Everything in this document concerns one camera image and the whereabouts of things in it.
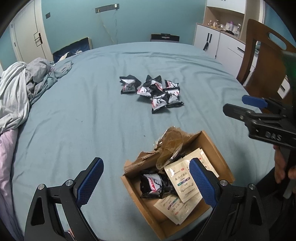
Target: black snack packet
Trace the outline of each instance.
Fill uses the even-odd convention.
[[[168,93],[163,92],[160,96],[152,97],[152,114],[168,104]]]
[[[164,89],[164,91],[169,95],[168,104],[166,105],[167,108],[184,105],[182,101],[178,100],[178,97],[180,94],[180,87],[167,88],[167,89]]]
[[[165,86],[166,88],[175,88],[179,86],[179,83],[173,83],[172,81],[165,80]]]
[[[156,78],[151,78],[150,75],[147,75],[146,81],[143,84],[143,87],[149,88],[152,91],[156,92],[156,94],[161,94],[163,92],[163,85],[161,83],[161,76],[157,76]]]
[[[123,83],[124,86],[121,90],[121,94],[134,94],[137,92],[138,87],[141,85],[141,81],[139,81],[136,77],[132,75],[121,76],[120,83]]]
[[[136,94],[151,98],[152,97],[152,92],[153,91],[150,88],[142,86],[141,88],[139,88],[139,90],[137,91]]]
[[[177,194],[170,179],[158,171],[142,170],[140,171],[140,190],[141,198],[165,198],[169,194]]]

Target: crumpled blanket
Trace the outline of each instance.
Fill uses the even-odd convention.
[[[0,218],[16,240],[23,240],[12,204],[10,171],[18,129],[0,135]]]
[[[2,73],[0,82],[0,134],[17,128],[29,114],[25,62],[16,62]]]
[[[44,94],[44,92],[47,91],[50,87],[52,87],[59,78],[62,78],[65,74],[67,74],[71,70],[72,64],[73,64],[72,62],[68,62],[68,63],[65,63],[59,69],[51,68],[51,71],[49,71],[49,73],[46,74],[46,76],[43,79],[41,79],[41,82],[39,81],[40,80],[39,77],[35,77],[35,78],[33,77],[33,82],[37,84],[35,85],[33,94],[32,95],[28,94],[30,105],[34,104],[37,100],[39,100],[39,98]]]
[[[30,105],[71,68],[72,62],[68,62],[60,69],[54,69],[49,61],[42,58],[28,65],[16,62],[9,66],[0,81],[0,134],[24,123]]]

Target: wooden chair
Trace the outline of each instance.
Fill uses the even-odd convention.
[[[296,48],[280,34],[256,20],[249,19],[244,58],[237,80],[242,85],[246,81],[250,73],[256,42],[260,41],[261,46],[256,68],[247,86],[245,86],[246,91],[251,96],[260,98],[271,97],[281,100],[283,103],[292,104],[292,94],[290,92],[284,99],[277,93],[286,76],[286,68],[281,59],[282,48],[269,38],[269,33],[282,40],[286,44],[287,51],[296,53]]]

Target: person's hand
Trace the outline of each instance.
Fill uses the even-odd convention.
[[[286,162],[285,159],[279,149],[279,146],[274,145],[274,178],[276,180],[276,183],[281,183],[281,181],[285,178],[285,167]],[[288,177],[290,179],[296,179],[296,168],[292,167],[290,168],[288,172]]]

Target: cardboard box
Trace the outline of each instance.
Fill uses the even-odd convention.
[[[219,174],[220,180],[225,179],[229,183],[233,183],[235,180],[222,155],[205,131],[187,134],[179,128],[170,127],[158,141],[157,147],[152,152],[141,152],[133,163],[127,160],[124,166],[125,173],[121,179],[132,200],[160,240],[166,239],[178,232],[196,220],[209,208],[202,199],[188,218],[181,225],[176,225],[153,206],[158,199],[142,199],[140,197],[142,193],[140,191],[139,172],[144,169],[155,168],[156,162],[159,166],[159,161],[162,160],[164,162],[164,160],[169,159],[176,148],[180,147],[180,143],[181,150],[185,151],[186,154],[199,147],[202,148]]]

